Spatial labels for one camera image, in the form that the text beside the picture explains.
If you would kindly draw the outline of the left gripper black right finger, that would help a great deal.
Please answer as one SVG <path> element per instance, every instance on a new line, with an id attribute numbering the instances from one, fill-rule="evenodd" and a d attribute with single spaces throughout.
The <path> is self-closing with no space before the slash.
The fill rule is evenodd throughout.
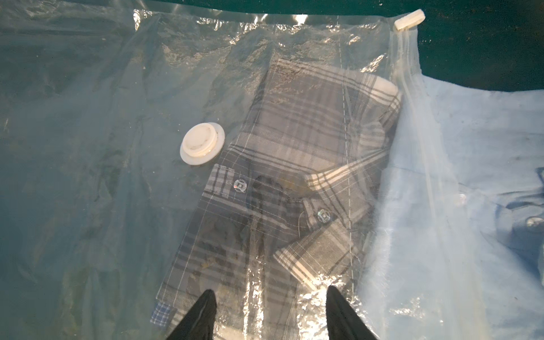
<path id="1" fill-rule="evenodd" d="M 326 318 L 330 340 L 378 339 L 335 286 L 327 289 Z"/>

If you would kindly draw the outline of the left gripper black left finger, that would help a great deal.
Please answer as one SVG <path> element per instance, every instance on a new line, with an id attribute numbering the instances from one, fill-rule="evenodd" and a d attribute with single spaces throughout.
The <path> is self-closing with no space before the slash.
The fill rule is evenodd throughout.
<path id="1" fill-rule="evenodd" d="M 217 307 L 214 291 L 205 290 L 167 340 L 212 340 Z"/>

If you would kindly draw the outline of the dark plaid shirt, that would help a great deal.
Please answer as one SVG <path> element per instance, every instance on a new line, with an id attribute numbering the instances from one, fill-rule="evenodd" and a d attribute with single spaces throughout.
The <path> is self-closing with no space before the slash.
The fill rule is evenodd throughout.
<path id="1" fill-rule="evenodd" d="M 171 330 L 206 290 L 219 339 L 303 339 L 351 290 L 401 109 L 390 80 L 275 59 L 221 152 L 157 293 Z"/>

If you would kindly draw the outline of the light blue shirt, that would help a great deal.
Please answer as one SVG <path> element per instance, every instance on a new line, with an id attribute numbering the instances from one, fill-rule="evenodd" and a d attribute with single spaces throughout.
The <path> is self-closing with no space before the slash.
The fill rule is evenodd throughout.
<path id="1" fill-rule="evenodd" d="M 420 76 L 358 295 L 380 339 L 543 338 L 543 92 Z"/>

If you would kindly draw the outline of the clear plastic vacuum bag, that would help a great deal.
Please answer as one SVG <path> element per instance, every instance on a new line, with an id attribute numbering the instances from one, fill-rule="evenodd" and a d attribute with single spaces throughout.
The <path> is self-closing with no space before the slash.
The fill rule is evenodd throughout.
<path id="1" fill-rule="evenodd" d="M 411 104 L 416 27 L 381 16 L 277 16 L 144 1 L 1 3 L 1 338 L 165 339 L 157 293 L 213 165 L 277 59 L 381 76 Z M 217 123 L 211 161 L 180 156 Z M 313 299 L 326 339 L 335 286 L 371 329 L 356 284 Z"/>

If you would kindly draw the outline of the white vacuum bag valve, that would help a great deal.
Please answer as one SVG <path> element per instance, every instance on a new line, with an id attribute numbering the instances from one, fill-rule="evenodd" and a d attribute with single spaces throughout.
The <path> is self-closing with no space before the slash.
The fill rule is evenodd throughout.
<path id="1" fill-rule="evenodd" d="M 200 123 L 184 136 L 181 159 L 191 166 L 205 164 L 219 155 L 225 144 L 225 131 L 217 123 Z"/>

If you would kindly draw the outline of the white bag zipper slider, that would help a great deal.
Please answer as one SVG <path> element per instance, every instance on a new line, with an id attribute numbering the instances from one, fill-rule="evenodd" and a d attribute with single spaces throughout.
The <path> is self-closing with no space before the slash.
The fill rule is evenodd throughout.
<path id="1" fill-rule="evenodd" d="M 409 30 L 421 24 L 425 19 L 425 13 L 421 9 L 418 9 L 398 18 L 394 22 L 394 27 L 397 31 Z"/>

